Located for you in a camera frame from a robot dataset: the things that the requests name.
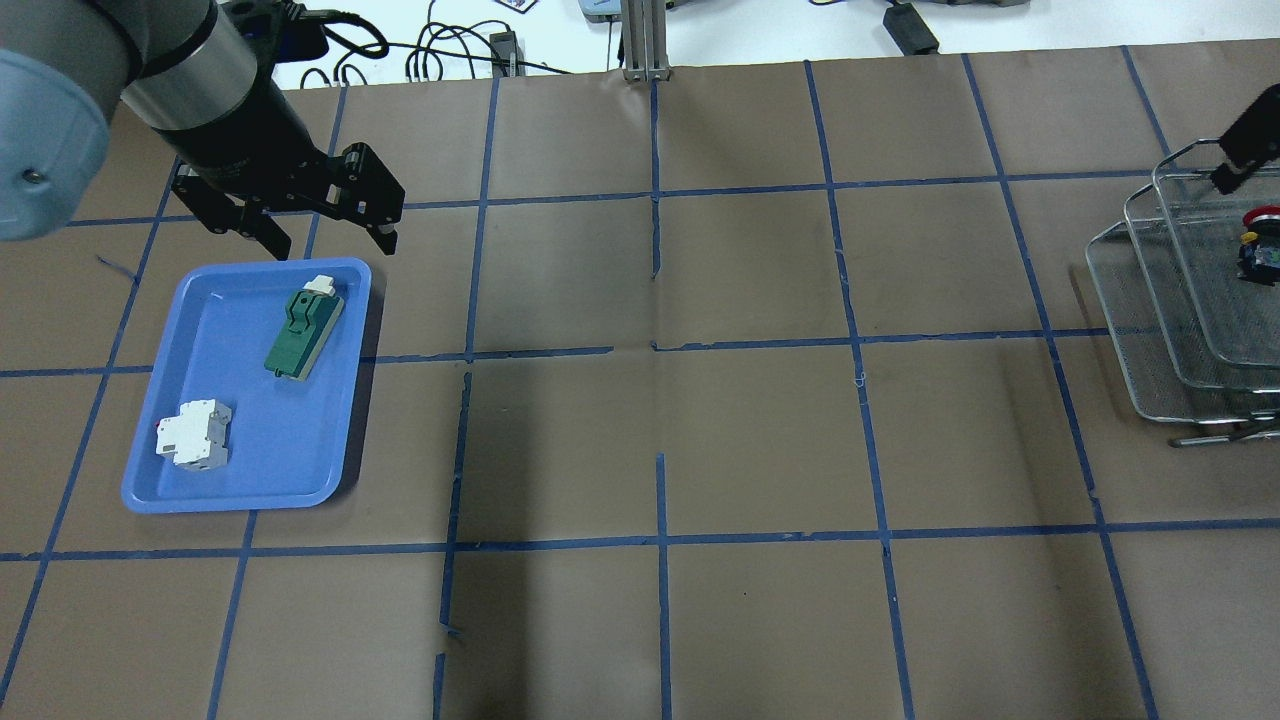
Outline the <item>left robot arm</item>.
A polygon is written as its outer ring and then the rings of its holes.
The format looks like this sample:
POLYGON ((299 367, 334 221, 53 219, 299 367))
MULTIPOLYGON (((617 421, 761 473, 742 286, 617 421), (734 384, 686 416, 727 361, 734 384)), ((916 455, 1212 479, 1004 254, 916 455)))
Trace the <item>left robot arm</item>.
POLYGON ((366 143, 323 151, 273 78, 317 59, 361 15, 297 1, 5 1, 3 238, 67 225, 108 155, 127 105, 175 152, 172 191, 214 234, 288 259, 278 211, 314 211, 397 249, 404 188, 366 143))

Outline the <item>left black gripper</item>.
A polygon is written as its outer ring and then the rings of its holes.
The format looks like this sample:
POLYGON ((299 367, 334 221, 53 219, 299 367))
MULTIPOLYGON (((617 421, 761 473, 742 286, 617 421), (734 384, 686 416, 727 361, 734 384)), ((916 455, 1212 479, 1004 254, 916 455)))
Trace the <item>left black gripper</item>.
POLYGON ((271 78, 278 61, 317 59, 334 36, 328 27, 351 15, 293 1, 236 1, 215 5, 211 17, 205 45, 182 65, 206 59, 215 79, 230 79, 252 55, 253 81, 234 79, 238 101, 214 119, 166 129, 182 160, 172 192, 206 231, 253 241, 278 261, 289 258, 292 241, 268 211, 348 222, 394 255, 404 187, 369 143, 325 155, 271 78))

